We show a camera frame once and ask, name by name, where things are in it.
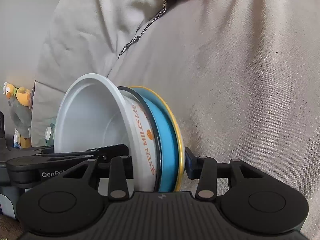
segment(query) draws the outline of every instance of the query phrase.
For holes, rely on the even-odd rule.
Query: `white rim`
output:
[[[66,92],[65,96],[63,97],[63,100],[61,101],[59,110],[58,110],[58,115],[57,115],[57,120],[56,120],[56,126],[55,126],[55,135],[57,136],[60,133],[60,119],[63,119],[63,114],[64,111],[62,111],[62,106],[64,105],[64,102],[66,101],[66,99],[72,95],[70,93],[72,93],[72,88],[79,83],[80,81],[84,80],[84,79],[95,79],[98,80],[99,82],[103,83],[107,89],[111,92],[112,96],[114,97],[121,115],[123,117],[124,120],[124,125],[125,128],[127,130],[128,133],[128,138],[129,138],[129,142],[130,142],[130,151],[131,151],[131,156],[132,156],[132,165],[133,167],[138,167],[138,160],[137,160],[137,150],[140,149],[140,146],[138,144],[138,138],[137,135],[133,132],[135,131],[135,127],[133,124],[133,120],[128,118],[130,116],[130,113],[128,112],[128,110],[126,109],[126,102],[124,101],[123,96],[121,95],[120,91],[118,90],[118,88],[106,77],[101,76],[99,74],[95,74],[95,73],[90,73],[90,74],[85,74],[81,77],[79,77],[75,82],[73,82],[73,84],[69,87],[68,91]],[[57,141],[54,141],[54,150],[57,149]],[[133,177],[134,178],[140,178],[140,171],[139,169],[133,169]],[[135,181],[135,187],[138,186],[138,179],[134,180]]]

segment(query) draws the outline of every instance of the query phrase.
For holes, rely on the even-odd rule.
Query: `yellow rim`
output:
[[[174,117],[172,111],[170,110],[169,106],[167,105],[167,103],[153,90],[146,88],[146,87],[142,87],[142,86],[133,86],[130,88],[143,88],[145,90],[148,90],[149,92],[153,93],[157,98],[160,99],[160,101],[162,102],[162,104],[164,105],[164,107],[167,109],[171,122],[173,124],[174,127],[174,131],[176,133],[176,137],[177,137],[177,141],[178,141],[178,151],[179,151],[179,168],[178,168],[178,175],[177,175],[177,181],[176,181],[176,185],[174,187],[174,191],[179,191],[180,186],[181,186],[181,182],[182,182],[182,176],[184,173],[184,159],[185,159],[185,155],[184,155],[184,149],[183,149],[183,143],[182,143],[182,136],[181,136],[181,132],[177,123],[176,118]]]

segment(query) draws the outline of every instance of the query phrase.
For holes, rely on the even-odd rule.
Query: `black rim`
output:
[[[149,122],[151,124],[151,128],[153,131],[153,136],[155,138],[155,145],[156,145],[156,162],[157,162],[157,173],[156,173],[156,182],[155,187],[153,191],[158,192],[160,188],[160,181],[161,181],[161,175],[162,175],[162,151],[161,151],[161,143],[160,143],[160,136],[159,131],[156,125],[156,121],[153,118],[152,112],[147,105],[147,103],[144,101],[142,96],[140,96],[136,91],[134,91],[131,88],[128,87],[117,87],[119,90],[124,90],[132,94],[140,104],[142,104],[144,110],[146,111],[146,114],[148,116]]]

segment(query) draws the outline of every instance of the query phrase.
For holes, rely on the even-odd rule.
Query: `blue bowl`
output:
[[[179,167],[179,150],[174,127],[167,114],[162,112],[154,103],[144,96],[142,96],[142,98],[151,110],[160,136],[162,175],[159,192],[170,192],[174,190]]]

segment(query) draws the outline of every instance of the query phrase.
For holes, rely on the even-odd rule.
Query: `white bottle cap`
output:
[[[50,139],[50,135],[51,135],[51,127],[47,127],[47,129],[45,130],[45,135],[44,135],[44,138],[46,140],[49,140]]]

